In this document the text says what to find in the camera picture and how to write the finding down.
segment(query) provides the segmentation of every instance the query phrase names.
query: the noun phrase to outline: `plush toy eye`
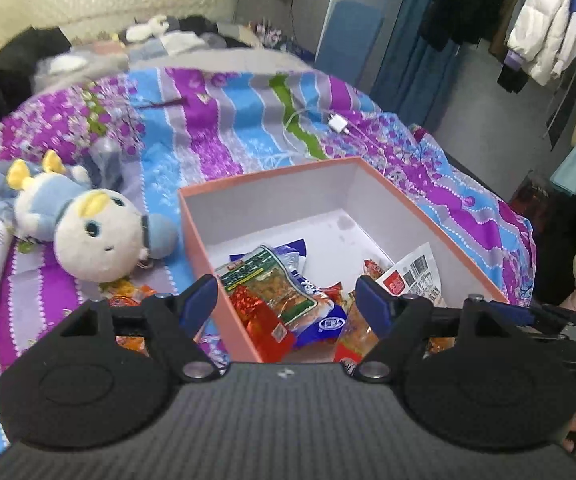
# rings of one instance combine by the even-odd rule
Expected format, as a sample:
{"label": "plush toy eye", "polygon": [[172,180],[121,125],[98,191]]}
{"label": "plush toy eye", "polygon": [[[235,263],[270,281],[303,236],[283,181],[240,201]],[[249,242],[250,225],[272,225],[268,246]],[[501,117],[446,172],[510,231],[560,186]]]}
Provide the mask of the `plush toy eye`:
{"label": "plush toy eye", "polygon": [[86,234],[92,238],[98,237],[99,231],[101,231],[97,222],[87,222],[84,228],[86,229]]}

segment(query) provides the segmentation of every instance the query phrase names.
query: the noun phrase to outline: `blue plush toy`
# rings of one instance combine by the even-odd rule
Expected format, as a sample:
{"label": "blue plush toy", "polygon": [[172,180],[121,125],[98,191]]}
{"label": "blue plush toy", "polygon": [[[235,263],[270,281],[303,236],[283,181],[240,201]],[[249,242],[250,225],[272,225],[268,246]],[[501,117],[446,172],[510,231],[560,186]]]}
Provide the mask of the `blue plush toy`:
{"label": "blue plush toy", "polygon": [[162,215],[142,216],[126,197],[109,189],[90,189],[86,170],[70,169],[49,150],[44,172],[31,176],[17,159],[8,185],[18,189],[14,211],[18,234],[54,242],[60,265],[87,282],[114,282],[149,258],[161,259],[177,247],[177,228]]}

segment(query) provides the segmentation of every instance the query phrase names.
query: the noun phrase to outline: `black round disc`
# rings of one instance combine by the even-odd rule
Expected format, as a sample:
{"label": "black round disc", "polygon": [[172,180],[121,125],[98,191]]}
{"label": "black round disc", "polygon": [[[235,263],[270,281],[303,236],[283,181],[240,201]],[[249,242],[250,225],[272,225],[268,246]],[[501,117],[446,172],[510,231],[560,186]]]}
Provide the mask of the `black round disc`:
{"label": "black round disc", "polygon": [[116,442],[164,406],[168,377],[153,359],[92,338],[31,348],[0,379],[0,420],[11,440],[87,449]]}
{"label": "black round disc", "polygon": [[424,359],[404,383],[404,397],[426,428],[458,446],[518,450],[567,431],[576,384],[565,368],[513,340],[479,339],[467,351]]}

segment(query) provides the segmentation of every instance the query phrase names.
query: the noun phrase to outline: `black cord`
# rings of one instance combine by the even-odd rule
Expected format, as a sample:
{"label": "black cord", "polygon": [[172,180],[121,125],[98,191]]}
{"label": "black cord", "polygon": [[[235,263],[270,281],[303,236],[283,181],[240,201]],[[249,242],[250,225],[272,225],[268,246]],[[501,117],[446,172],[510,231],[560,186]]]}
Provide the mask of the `black cord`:
{"label": "black cord", "polygon": [[297,33],[294,30],[294,14],[292,12],[292,6],[294,5],[294,0],[290,0],[290,23],[292,23],[292,37],[294,38],[294,42],[299,44],[299,40],[297,39]]}

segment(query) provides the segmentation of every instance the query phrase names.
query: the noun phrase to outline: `box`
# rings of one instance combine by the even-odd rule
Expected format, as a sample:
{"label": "box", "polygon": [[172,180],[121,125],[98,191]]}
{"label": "box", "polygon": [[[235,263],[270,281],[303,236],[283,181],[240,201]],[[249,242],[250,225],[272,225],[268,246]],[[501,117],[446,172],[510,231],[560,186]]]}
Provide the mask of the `box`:
{"label": "box", "polygon": [[[213,274],[230,254],[304,238],[305,277],[319,287],[341,281],[349,292],[364,259],[396,262],[429,242],[448,306],[461,307],[472,293],[506,301],[438,225],[359,157],[214,180],[179,194],[195,277]],[[221,284],[212,319],[233,361],[260,362]]]}

